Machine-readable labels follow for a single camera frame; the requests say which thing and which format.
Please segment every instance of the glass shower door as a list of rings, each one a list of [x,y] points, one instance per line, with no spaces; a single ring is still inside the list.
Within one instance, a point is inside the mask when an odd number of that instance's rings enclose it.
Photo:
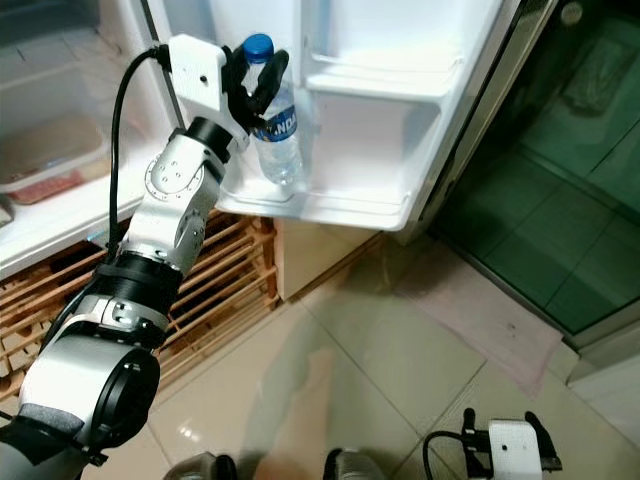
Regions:
[[[560,2],[435,224],[570,337],[640,298],[640,15],[628,8]]]

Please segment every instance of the cable connector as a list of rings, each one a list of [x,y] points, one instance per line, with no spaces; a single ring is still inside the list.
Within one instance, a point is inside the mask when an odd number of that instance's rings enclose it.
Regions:
[[[165,72],[171,73],[171,58],[169,56],[169,45],[166,43],[157,45],[152,48],[153,58],[156,59],[158,64]]]

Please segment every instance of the black cable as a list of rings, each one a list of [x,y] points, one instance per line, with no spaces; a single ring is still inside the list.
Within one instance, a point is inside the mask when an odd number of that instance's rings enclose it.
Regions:
[[[111,263],[118,250],[118,169],[120,165],[120,117],[127,87],[137,68],[147,58],[157,58],[159,47],[142,52],[129,64],[122,76],[113,106],[111,120],[111,183],[109,185],[109,243],[107,244],[106,263]]]
[[[120,167],[120,118],[122,117],[122,107],[124,104],[124,96],[127,93],[127,87],[138,67],[147,58],[155,58],[163,68],[168,68],[169,52],[166,45],[150,48],[135,57],[129,64],[122,76],[118,93],[116,94],[113,106],[113,118],[111,120],[111,179],[109,184],[109,243],[107,244],[107,258],[105,263],[113,262],[118,249],[118,172]],[[51,327],[45,335],[40,353],[44,350],[51,339],[58,333],[64,320],[72,314],[87,294],[91,286],[95,283],[96,277],[92,277],[89,282],[73,297],[73,299],[65,305],[55,320],[51,323]]]
[[[433,474],[431,473],[431,467],[429,466],[429,442],[438,437],[453,438],[454,440],[462,442],[462,436],[460,434],[446,432],[444,430],[437,430],[426,436],[424,443],[422,444],[422,463],[424,464],[424,471],[427,474],[427,480],[433,480]]]

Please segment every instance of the bottle label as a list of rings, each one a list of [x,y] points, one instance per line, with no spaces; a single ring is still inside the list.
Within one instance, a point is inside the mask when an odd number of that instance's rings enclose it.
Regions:
[[[253,134],[263,142],[281,142],[293,135],[297,128],[296,107],[291,105],[267,120],[264,128],[254,129]]]

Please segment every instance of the tile floor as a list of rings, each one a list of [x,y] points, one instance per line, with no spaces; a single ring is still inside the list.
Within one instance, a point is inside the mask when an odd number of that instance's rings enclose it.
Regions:
[[[640,76],[640,57],[637,54],[640,50],[640,25],[635,19],[621,17],[611,15],[604,19],[597,34],[599,39],[613,41],[614,44],[624,45],[635,51],[628,68],[621,68],[617,75],[612,75],[617,78],[609,85],[615,90],[606,109],[599,114],[576,113],[568,106],[561,91],[545,106],[539,120],[522,138],[523,143],[532,150],[578,177],[589,177],[591,182],[603,187],[614,197],[618,197],[621,187],[632,188],[633,182],[630,181],[629,174],[637,170],[637,166],[633,165],[637,163],[629,162],[630,170],[615,183],[611,178],[607,179],[606,168],[604,172],[599,170],[612,160],[612,151],[620,146],[618,142],[637,124],[640,107],[640,96],[637,95],[637,79]],[[584,41],[583,45],[588,48],[592,43]],[[610,58],[616,55],[614,51],[615,48],[611,48]],[[581,70],[580,66],[576,65],[575,68],[577,71]],[[607,67],[602,68],[598,73],[602,74]],[[597,90],[601,84],[595,80],[595,75],[589,71],[589,67],[584,67],[582,72],[582,78],[591,77],[589,87]],[[636,202],[630,206],[637,208],[637,198],[636,195]]]
[[[532,158],[472,163],[437,227],[578,333],[640,295],[640,225]]]
[[[566,466],[554,479],[638,479],[638,450],[565,387],[568,349],[532,401],[393,293],[429,245],[387,244],[278,309],[161,392],[143,432],[83,480],[158,480],[204,450],[233,455],[244,478],[320,479],[335,446],[371,453],[390,479],[421,479],[421,438],[458,431],[467,406],[485,428],[535,411]],[[436,479],[466,478],[457,445],[433,447]]]

